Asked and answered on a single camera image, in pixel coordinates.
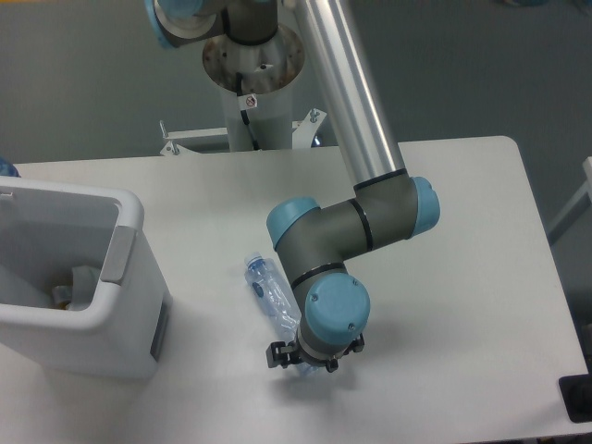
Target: white table surface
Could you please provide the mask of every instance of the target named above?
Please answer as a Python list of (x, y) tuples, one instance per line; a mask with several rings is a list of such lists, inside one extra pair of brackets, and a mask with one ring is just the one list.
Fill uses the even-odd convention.
[(175, 305), (149, 381), (43, 370), (0, 347), (0, 440), (431, 444), (592, 430), (562, 404), (559, 377), (586, 366), (514, 142), (402, 150), (438, 191), (440, 222), (347, 263), (371, 295), (366, 348), (307, 380), (266, 368), (276, 338), (242, 260), (276, 258), (265, 219), (282, 200), (352, 197), (338, 149), (18, 166), (134, 191)]

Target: white plastic bin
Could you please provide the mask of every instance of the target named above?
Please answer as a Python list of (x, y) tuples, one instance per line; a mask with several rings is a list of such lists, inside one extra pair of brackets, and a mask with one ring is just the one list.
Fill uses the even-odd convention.
[[(0, 342), (48, 367), (151, 376), (172, 300), (142, 224), (128, 191), (0, 178)], [(101, 269), (91, 304), (55, 308), (80, 265)]]

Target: sticker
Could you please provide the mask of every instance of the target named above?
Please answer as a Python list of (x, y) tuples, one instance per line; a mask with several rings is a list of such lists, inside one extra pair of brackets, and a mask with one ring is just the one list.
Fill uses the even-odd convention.
[(257, 96), (255, 94), (239, 96), (240, 111), (247, 111), (257, 107)]

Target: light blue joint cap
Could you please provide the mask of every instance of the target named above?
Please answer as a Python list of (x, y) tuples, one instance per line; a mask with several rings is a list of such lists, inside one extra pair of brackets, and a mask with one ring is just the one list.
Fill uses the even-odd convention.
[(436, 226), (440, 219), (440, 202), (432, 190), (432, 184), (425, 178), (412, 178), (417, 189), (417, 218), (411, 237), (424, 233)]
[(267, 231), (274, 244), (274, 250), (279, 240), (294, 222), (311, 210), (320, 208), (312, 197), (295, 197), (279, 204), (267, 217)]
[(158, 0), (158, 5), (172, 19), (186, 19), (202, 9), (204, 0)]
[(19, 172), (10, 162), (0, 157), (0, 176), (9, 176), (11, 178), (19, 178)]
[(167, 37), (165, 37), (165, 34), (163, 34), (160, 26), (158, 25), (158, 18), (156, 18), (156, 13), (154, 12), (154, 0), (144, 0), (144, 5), (146, 6), (146, 12), (148, 13), (150, 24), (152, 25), (152, 29), (156, 34), (156, 38), (158, 39), (160, 45), (165, 49), (174, 48), (174, 46), (167, 40)]
[(306, 322), (313, 333), (330, 345), (352, 342), (366, 327), (370, 296), (362, 283), (346, 273), (317, 280), (306, 295)]

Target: plastic water bottle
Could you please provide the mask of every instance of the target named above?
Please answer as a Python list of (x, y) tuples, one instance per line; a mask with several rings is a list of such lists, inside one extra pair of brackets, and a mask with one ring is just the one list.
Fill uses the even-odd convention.
[[(247, 269), (244, 278), (253, 290), (255, 299), (267, 315), (277, 335), (277, 340), (288, 344), (296, 338), (301, 313), (288, 282), (279, 273), (273, 259), (264, 259), (253, 253), (244, 260)], [(313, 373), (317, 367), (302, 363), (296, 365), (301, 375)]]

